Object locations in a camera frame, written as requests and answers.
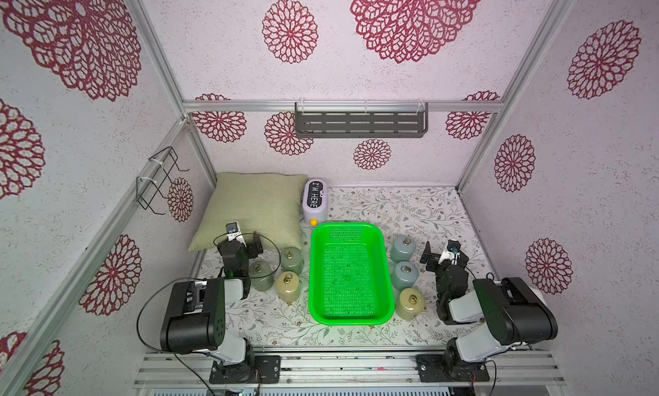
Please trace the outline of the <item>grey-green canister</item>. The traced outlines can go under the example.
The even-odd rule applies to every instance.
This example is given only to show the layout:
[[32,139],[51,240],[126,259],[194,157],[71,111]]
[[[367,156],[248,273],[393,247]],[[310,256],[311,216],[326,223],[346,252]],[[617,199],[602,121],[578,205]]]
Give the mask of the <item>grey-green canister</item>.
[[269,263],[257,260],[250,265],[248,274],[252,288],[256,291],[266,292],[274,284],[273,270]]
[[281,270],[293,272],[300,276],[304,268],[304,259],[298,248],[285,248],[281,251]]

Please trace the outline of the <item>blue-grey canister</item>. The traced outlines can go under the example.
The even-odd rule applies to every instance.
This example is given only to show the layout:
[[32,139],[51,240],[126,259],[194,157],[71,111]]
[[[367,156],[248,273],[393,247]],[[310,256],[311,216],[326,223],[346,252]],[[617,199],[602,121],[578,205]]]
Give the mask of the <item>blue-grey canister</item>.
[[398,235],[391,246],[390,257],[394,263],[410,261],[416,250],[416,242],[411,236]]
[[410,261],[400,261],[396,263],[391,274],[392,286],[397,291],[403,291],[415,285],[419,270],[416,265]]

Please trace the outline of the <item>beige canister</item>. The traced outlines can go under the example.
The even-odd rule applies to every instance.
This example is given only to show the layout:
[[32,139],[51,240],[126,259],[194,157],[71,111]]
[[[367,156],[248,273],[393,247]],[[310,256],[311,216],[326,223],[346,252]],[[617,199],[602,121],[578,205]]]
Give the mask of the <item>beige canister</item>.
[[410,287],[402,290],[396,301],[396,314],[404,321],[411,321],[426,308],[422,293]]
[[282,272],[276,278],[275,288],[277,295],[284,303],[292,304],[300,298],[300,278],[295,272]]

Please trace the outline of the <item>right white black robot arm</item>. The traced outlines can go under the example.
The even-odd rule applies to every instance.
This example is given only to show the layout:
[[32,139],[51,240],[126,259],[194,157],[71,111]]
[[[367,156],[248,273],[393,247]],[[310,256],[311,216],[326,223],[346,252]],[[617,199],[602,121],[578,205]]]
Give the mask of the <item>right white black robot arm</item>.
[[489,358],[516,346],[557,337],[558,322],[542,293],[518,277],[472,277],[460,242],[448,241],[440,254],[426,243],[420,263],[435,275],[439,319],[448,325],[480,324],[447,342],[439,365],[451,379],[484,370]]

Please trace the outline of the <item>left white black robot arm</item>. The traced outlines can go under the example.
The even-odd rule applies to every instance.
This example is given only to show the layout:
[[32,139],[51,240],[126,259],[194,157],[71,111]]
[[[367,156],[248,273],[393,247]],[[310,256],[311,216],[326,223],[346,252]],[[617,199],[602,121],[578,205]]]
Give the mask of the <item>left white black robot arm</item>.
[[161,349],[170,353],[200,353],[229,370],[256,366],[252,345],[228,331],[227,306],[248,298],[252,289],[250,260],[264,252],[261,236],[244,243],[229,236],[219,244],[225,260],[223,273],[214,279],[188,279],[173,284],[161,326]]

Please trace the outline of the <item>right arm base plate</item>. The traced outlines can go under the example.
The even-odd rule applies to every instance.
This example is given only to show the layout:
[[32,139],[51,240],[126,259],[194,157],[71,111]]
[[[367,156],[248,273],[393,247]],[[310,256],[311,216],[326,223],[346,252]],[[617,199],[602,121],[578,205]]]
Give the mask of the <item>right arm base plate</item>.
[[470,363],[445,354],[418,354],[415,358],[420,381],[430,382],[489,382],[484,363]]

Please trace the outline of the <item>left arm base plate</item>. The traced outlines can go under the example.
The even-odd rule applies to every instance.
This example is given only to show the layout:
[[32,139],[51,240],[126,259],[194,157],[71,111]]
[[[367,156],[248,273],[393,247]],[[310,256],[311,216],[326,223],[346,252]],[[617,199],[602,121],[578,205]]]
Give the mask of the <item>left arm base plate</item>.
[[241,363],[220,365],[213,363],[209,383],[229,384],[277,384],[280,381],[280,356],[248,356]]

